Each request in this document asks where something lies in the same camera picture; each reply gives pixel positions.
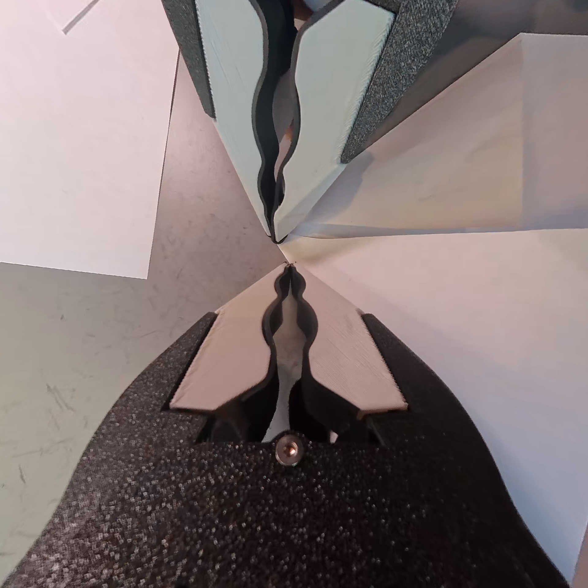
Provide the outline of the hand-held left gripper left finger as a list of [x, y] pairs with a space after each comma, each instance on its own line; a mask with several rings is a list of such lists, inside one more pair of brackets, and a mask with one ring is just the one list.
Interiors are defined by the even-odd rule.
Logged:
[[173, 411], [211, 419], [210, 440], [263, 440], [279, 394], [274, 335], [283, 321], [290, 267], [270, 271], [215, 313], [179, 385]]

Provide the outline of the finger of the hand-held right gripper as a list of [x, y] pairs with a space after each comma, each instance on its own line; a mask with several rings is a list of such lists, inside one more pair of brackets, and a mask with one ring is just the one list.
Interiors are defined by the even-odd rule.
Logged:
[[290, 68], [289, 1], [196, 1], [217, 131], [266, 234], [276, 242], [273, 104]]
[[272, 212], [276, 243], [345, 169], [343, 150], [395, 18], [395, 1], [330, 1], [297, 33], [292, 140], [278, 169]]

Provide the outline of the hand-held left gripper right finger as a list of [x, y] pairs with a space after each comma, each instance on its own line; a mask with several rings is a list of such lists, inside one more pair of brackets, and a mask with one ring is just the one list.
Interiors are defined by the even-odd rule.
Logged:
[[364, 313], [303, 266], [289, 267], [296, 324], [305, 336], [300, 379], [289, 396], [290, 428], [309, 440], [368, 437], [370, 415], [404, 413], [408, 402]]

